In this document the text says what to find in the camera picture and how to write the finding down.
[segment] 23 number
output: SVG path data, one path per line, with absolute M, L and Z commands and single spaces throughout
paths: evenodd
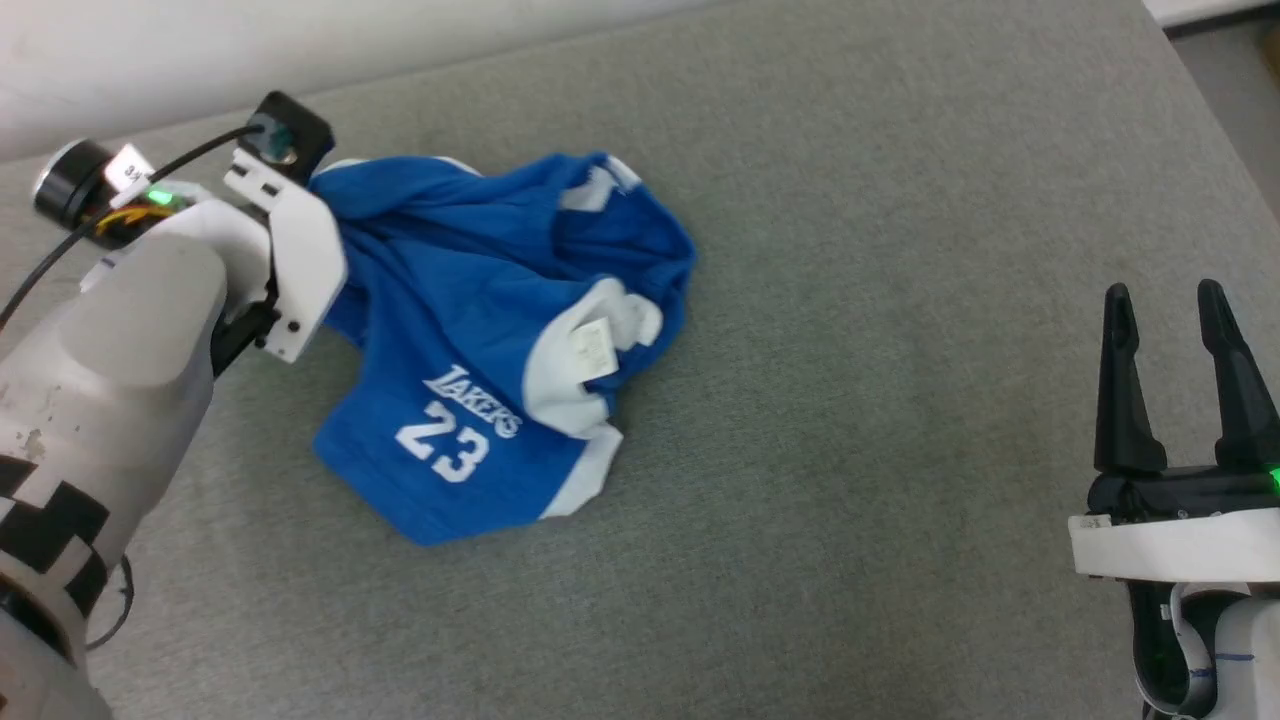
M 421 425 L 404 425 L 396 433 L 396 442 L 401 443 L 404 450 L 410 451 L 419 460 L 428 460 L 435 452 L 435 448 L 430 443 L 422 442 L 424 439 L 449 434 L 458 427 L 453 413 L 449 413 L 449 409 L 440 404 L 439 400 L 433 400 L 426 406 L 425 413 L 435 421 Z M 471 448 L 458 452 L 457 457 L 442 455 L 431 464 L 431 470 L 435 470 L 436 475 L 440 475 L 449 483 L 466 482 L 471 477 L 471 473 L 475 471 L 476 465 L 484 460 L 485 455 L 489 455 L 489 438 L 471 428 L 462 428 L 462 432 L 458 433 L 458 445 L 470 445 Z

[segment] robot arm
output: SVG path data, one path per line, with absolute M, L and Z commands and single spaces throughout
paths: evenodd
M 292 363 L 346 279 L 334 219 L 300 184 L 328 150 L 300 108 L 273 94 L 251 123 L 291 142 L 234 151 L 225 183 L 247 211 L 189 192 L 141 234 L 108 238 L 128 246 L 114 266 L 0 360 L 0 720 L 110 716 L 84 675 L 84 632 L 111 569 L 166 491 L 215 377 L 248 345 Z M 81 204 L 63 218 L 76 222 L 93 197 L 110 201 L 97 167 L 61 172 L 87 155 L 54 161 L 37 208 L 64 208 L 49 201 L 61 193 Z
M 1280 601 L 1196 583 L 1280 580 L 1280 415 L 1213 281 L 1199 286 L 1222 437 L 1217 464 L 1170 469 L 1138 380 L 1138 324 L 1107 291 L 1088 515 L 1068 528 L 1078 573 L 1125 583 L 1143 716 L 1280 716 Z

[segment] green led light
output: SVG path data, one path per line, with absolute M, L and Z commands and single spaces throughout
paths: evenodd
M 173 193 L 163 190 L 152 190 L 147 192 L 147 200 L 155 202 L 156 205 L 168 205 L 173 202 Z

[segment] basketball jersey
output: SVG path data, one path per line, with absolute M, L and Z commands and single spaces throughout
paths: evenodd
M 420 543 L 581 507 L 618 388 L 682 325 L 689 236 L 604 154 L 340 165 L 311 181 L 349 266 L 326 323 L 364 363 L 317 455 Z

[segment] gray surface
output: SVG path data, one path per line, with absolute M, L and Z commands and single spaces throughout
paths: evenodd
M 356 354 L 246 359 L 92 659 L 122 716 L 1137 711 L 1125 601 L 1065 530 L 1103 290 L 1134 292 L 1174 461 L 1216 437 L 1201 277 L 1280 384 L 1277 228 L 1139 3 L 749 1 L 315 108 L 349 155 L 614 151 L 699 242 L 689 325 L 622 397 L 604 496 L 429 550 L 311 455 Z M 0 169 L 3 287 L 55 236 L 36 167 Z
M 1276 24 L 1268 19 L 1217 28 L 1179 38 L 1174 49 L 1271 210 L 1280 213 L 1280 86 L 1262 56 L 1262 38 Z

